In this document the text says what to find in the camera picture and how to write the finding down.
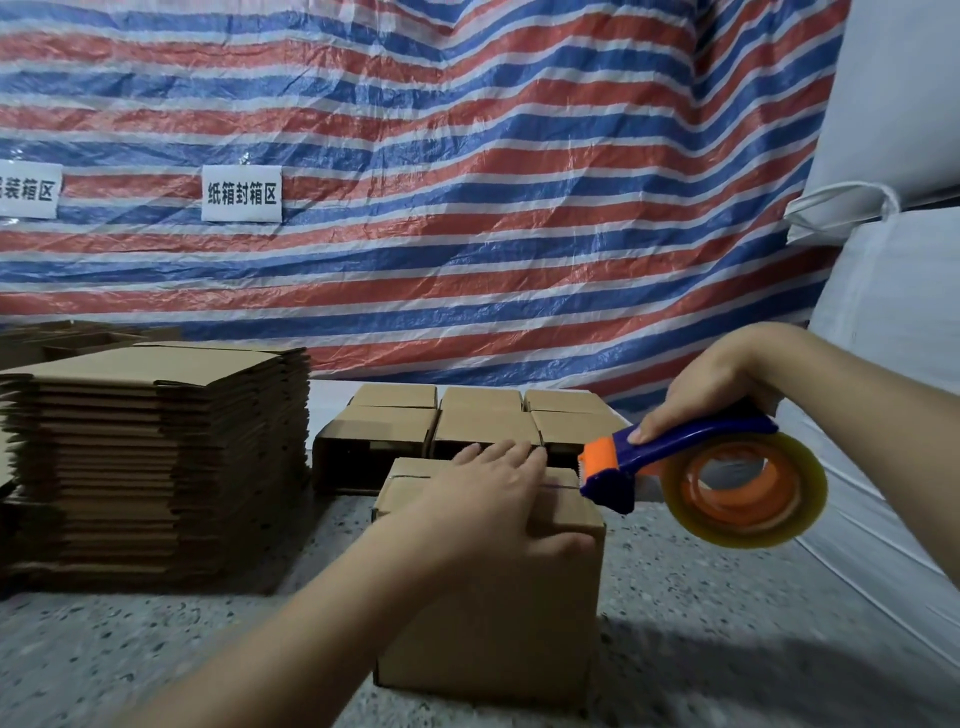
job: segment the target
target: tape spool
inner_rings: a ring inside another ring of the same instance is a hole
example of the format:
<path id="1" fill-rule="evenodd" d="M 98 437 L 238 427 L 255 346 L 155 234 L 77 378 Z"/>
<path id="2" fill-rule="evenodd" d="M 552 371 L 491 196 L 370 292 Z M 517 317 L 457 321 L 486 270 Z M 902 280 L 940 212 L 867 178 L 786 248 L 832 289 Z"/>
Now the tape spool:
<path id="1" fill-rule="evenodd" d="M 738 488 L 711 490 L 700 470 L 711 460 L 757 458 L 760 474 Z M 726 548 L 769 548 L 800 536 L 827 505 L 827 475 L 802 443 L 778 432 L 708 440 L 660 463 L 663 499 L 690 533 Z"/>

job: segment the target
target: person's right arm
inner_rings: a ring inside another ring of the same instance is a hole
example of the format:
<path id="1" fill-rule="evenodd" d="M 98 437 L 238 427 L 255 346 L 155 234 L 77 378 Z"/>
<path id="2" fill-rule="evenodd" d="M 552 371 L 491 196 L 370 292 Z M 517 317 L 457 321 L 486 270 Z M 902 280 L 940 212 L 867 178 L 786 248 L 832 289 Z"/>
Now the person's right arm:
<path id="1" fill-rule="evenodd" d="M 756 324 L 720 339 L 632 436 L 750 396 L 786 397 L 844 451 L 960 586 L 960 397 L 878 367 L 802 328 Z"/>

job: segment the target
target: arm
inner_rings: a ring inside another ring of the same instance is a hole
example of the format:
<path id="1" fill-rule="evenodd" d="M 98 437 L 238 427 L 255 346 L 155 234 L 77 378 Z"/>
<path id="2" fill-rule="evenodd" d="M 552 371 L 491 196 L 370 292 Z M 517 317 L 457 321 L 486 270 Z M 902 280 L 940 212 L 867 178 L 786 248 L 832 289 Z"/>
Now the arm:
<path id="1" fill-rule="evenodd" d="M 158 695 L 125 725 L 330 725 L 417 612 L 478 571 L 591 548 L 532 539 L 526 523 L 546 455 L 505 442 L 465 449 L 418 500 L 378 520 L 278 614 Z"/>
<path id="2" fill-rule="evenodd" d="M 960 397 L 844 352 L 801 328 L 758 324 L 724 337 L 671 384 L 636 439 L 744 396 L 796 403 L 887 498 L 960 586 Z"/>

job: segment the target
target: table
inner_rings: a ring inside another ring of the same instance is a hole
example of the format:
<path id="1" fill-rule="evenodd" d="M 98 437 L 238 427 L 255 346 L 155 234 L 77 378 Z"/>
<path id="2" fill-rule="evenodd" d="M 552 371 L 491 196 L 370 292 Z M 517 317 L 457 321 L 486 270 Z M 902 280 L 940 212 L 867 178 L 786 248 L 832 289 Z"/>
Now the table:
<path id="1" fill-rule="evenodd" d="M 311 433 L 358 386 L 311 382 Z M 202 594 L 6 594 L 0 725 L 103 723 L 278 608 L 363 532 L 371 505 L 305 494 L 289 543 Z M 605 517 L 601 642 L 581 715 L 473 706 L 368 679 L 338 725 L 960 725 L 960 674 L 800 546 L 723 550 L 656 503 Z M 271 580 L 276 590 L 261 594 Z"/>

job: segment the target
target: striped tarp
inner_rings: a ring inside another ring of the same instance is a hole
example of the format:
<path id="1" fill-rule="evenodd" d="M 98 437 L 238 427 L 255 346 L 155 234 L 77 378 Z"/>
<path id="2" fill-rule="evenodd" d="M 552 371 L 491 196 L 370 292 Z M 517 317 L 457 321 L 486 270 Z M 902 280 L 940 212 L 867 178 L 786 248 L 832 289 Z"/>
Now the striped tarp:
<path id="1" fill-rule="evenodd" d="M 832 255 L 780 216 L 847 6 L 0 3 L 0 158 L 64 165 L 59 219 L 0 220 L 0 324 L 178 323 L 639 414 L 815 303 Z M 283 166 L 281 225 L 201 221 L 231 163 Z"/>

